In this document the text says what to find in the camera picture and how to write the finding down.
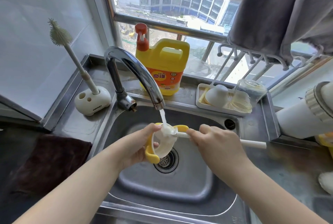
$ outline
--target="dark cloth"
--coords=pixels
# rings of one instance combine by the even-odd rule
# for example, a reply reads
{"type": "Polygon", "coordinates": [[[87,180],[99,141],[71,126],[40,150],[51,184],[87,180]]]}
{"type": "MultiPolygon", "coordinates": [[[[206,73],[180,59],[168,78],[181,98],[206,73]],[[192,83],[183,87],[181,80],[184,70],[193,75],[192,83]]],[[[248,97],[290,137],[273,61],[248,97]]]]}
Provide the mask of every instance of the dark cloth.
{"type": "Polygon", "coordinates": [[[277,55],[287,66],[293,61],[290,47],[295,41],[333,55],[333,0],[242,0],[228,41],[277,55]]]}
{"type": "Polygon", "coordinates": [[[42,135],[17,171],[12,192],[44,196],[81,167],[92,144],[74,138],[42,135]]]}

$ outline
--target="faucet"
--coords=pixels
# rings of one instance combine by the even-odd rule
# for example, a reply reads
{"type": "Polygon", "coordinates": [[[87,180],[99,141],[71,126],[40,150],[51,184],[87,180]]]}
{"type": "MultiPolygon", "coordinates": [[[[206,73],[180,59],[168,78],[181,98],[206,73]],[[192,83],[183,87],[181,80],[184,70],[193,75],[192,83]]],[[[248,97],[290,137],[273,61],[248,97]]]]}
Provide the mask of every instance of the faucet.
{"type": "Polygon", "coordinates": [[[126,111],[135,111],[136,101],[125,91],[118,74],[116,61],[118,59],[130,69],[131,72],[140,80],[148,92],[152,104],[156,110],[164,108],[165,103],[161,91],[149,71],[131,53],[117,46],[109,47],[104,53],[106,67],[111,76],[117,94],[117,101],[121,108],[126,111]]]}

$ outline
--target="drain strainer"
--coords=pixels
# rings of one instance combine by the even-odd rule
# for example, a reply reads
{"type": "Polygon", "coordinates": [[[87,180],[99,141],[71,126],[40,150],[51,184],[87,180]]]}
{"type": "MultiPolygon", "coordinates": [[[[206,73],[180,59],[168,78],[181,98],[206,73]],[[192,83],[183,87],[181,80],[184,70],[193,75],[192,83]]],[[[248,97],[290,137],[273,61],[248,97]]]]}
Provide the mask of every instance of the drain strainer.
{"type": "Polygon", "coordinates": [[[173,148],[167,156],[161,158],[160,162],[158,164],[154,164],[154,166],[159,172],[170,173],[177,168],[178,162],[178,153],[173,148]]]}

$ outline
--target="bottle label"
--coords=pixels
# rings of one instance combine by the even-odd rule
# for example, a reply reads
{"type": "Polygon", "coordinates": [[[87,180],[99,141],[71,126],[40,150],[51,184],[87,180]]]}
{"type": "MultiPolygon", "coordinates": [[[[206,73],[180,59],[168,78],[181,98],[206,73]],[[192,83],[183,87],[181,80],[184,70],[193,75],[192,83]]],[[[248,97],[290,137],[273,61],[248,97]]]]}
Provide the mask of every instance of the bottle label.
{"type": "Polygon", "coordinates": [[[160,89],[164,90],[178,90],[181,83],[182,72],[174,71],[161,71],[152,68],[147,68],[152,77],[155,79],[160,89]]]}

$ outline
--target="bottle cleaning brush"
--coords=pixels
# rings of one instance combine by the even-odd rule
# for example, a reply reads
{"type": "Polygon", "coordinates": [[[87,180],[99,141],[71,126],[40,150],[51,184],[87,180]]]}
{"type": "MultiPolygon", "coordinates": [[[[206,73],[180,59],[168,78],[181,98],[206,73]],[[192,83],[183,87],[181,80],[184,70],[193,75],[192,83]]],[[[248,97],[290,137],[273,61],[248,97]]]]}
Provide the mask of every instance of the bottle cleaning brush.
{"type": "Polygon", "coordinates": [[[83,80],[87,83],[89,89],[79,93],[74,100],[76,109],[87,116],[91,116],[111,103],[110,93],[104,87],[97,87],[91,79],[89,73],[82,67],[80,61],[72,50],[70,43],[73,41],[71,34],[64,28],[61,28],[56,21],[49,19],[51,26],[50,38],[57,46],[64,46],[67,53],[78,68],[83,80]]]}

